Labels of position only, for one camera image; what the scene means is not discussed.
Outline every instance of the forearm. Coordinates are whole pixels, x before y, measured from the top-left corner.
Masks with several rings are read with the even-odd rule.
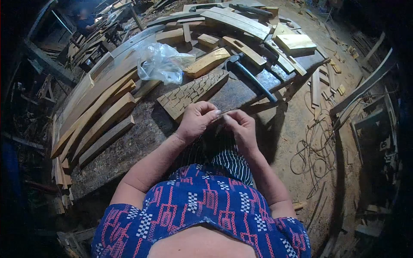
[[[131,167],[121,182],[141,192],[147,192],[160,181],[162,175],[185,147],[184,141],[175,134],[171,135],[156,150]]]
[[[252,151],[249,155],[245,155],[245,159],[248,162],[257,189],[267,200],[269,206],[290,200],[287,188],[258,149]]]

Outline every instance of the wood offcut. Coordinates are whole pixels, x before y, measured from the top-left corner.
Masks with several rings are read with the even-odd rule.
[[[188,66],[184,72],[191,78],[199,78],[212,71],[212,69],[220,65],[230,56],[225,48],[219,48],[195,61],[195,63]]]

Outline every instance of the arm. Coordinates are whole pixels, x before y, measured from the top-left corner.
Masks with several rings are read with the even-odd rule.
[[[200,136],[219,113],[213,104],[205,101],[190,104],[177,131],[122,178],[110,204],[130,204],[142,209],[145,193],[160,181],[179,153]]]
[[[287,188],[259,151],[255,136],[255,120],[241,110],[224,115],[225,124],[234,132],[238,150],[251,169],[257,189],[267,200],[273,218],[296,218]]]

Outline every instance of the right hand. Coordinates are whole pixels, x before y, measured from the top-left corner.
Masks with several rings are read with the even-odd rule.
[[[249,156],[258,151],[254,118],[237,109],[225,113],[224,121],[226,127],[234,132],[238,151],[243,156]]]

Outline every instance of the left hand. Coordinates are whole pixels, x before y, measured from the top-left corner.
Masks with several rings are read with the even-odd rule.
[[[200,101],[189,104],[182,121],[176,130],[176,136],[186,144],[192,143],[197,137],[204,133],[207,126],[215,120],[221,110],[209,102]]]

